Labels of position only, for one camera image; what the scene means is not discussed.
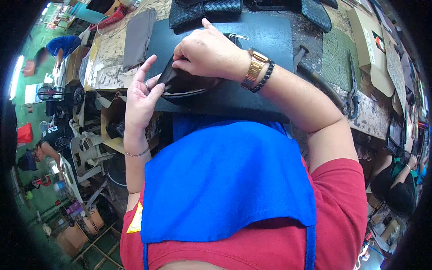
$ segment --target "hand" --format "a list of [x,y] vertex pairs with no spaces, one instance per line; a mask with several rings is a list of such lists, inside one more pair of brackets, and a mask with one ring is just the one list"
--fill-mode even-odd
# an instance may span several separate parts
[[251,56],[227,39],[207,19],[204,30],[194,30],[174,49],[173,68],[193,75],[242,82],[248,73]]
[[410,159],[408,160],[408,166],[413,170],[416,165],[417,165],[417,158],[416,156],[411,155]]
[[156,85],[160,74],[147,80],[149,91],[144,83],[146,72],[156,62],[156,55],[150,56],[138,69],[127,89],[124,132],[132,136],[142,136],[149,125],[155,110],[156,101],[162,96],[165,84]]

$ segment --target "zipper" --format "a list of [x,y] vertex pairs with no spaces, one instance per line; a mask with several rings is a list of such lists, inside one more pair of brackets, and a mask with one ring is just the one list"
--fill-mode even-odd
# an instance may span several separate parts
[[238,34],[235,34],[235,33],[231,33],[231,34],[229,34],[228,37],[229,37],[229,38],[241,38],[241,39],[249,40],[249,36],[246,36],[246,35],[238,35]]

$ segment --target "red bag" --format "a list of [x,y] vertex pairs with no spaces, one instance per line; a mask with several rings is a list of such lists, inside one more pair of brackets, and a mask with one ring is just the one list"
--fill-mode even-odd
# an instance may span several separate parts
[[31,143],[33,141],[32,125],[30,123],[18,128],[18,143]]

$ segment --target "red basket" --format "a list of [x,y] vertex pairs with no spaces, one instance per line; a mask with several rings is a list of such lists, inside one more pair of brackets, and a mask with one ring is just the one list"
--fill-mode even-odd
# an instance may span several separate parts
[[127,6],[120,4],[114,14],[101,21],[99,26],[97,24],[91,24],[90,31],[96,30],[96,27],[100,30],[110,24],[120,21],[127,14],[128,10],[129,8]]

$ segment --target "person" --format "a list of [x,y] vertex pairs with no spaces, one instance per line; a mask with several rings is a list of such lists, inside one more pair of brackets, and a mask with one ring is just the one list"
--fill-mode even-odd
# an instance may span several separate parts
[[372,194],[402,217],[411,216],[416,207],[416,167],[414,155],[410,155],[404,164],[401,158],[394,158],[390,152],[382,150],[371,174]]
[[419,176],[417,178],[417,185],[423,184],[423,179],[426,177],[426,172],[428,170],[428,162],[429,162],[429,153],[426,153],[426,155],[420,159],[420,157],[418,157],[417,159],[419,162],[417,164],[419,164],[419,166],[417,166],[417,168],[415,168],[415,171],[417,172],[417,175]]
[[[202,24],[174,49],[173,68],[243,82],[250,53]],[[145,129],[165,87],[159,76],[144,81],[155,61],[145,61],[127,92],[125,269],[352,269],[366,230],[365,183],[332,101],[267,62],[250,88],[267,78],[257,95],[308,133],[309,165],[279,123],[193,115],[173,116],[183,134],[152,158]]]
[[59,152],[69,149],[72,136],[69,135],[68,129],[58,126],[50,127],[42,133],[41,139],[36,143],[34,149],[27,150],[18,160],[18,166],[23,171],[36,171],[36,162],[42,162],[45,156],[50,156],[60,166]]
[[63,59],[69,56],[81,44],[81,39],[76,35],[68,35],[51,39],[46,47],[40,48],[35,55],[35,66],[40,66],[51,54],[56,58],[53,70],[60,67]]

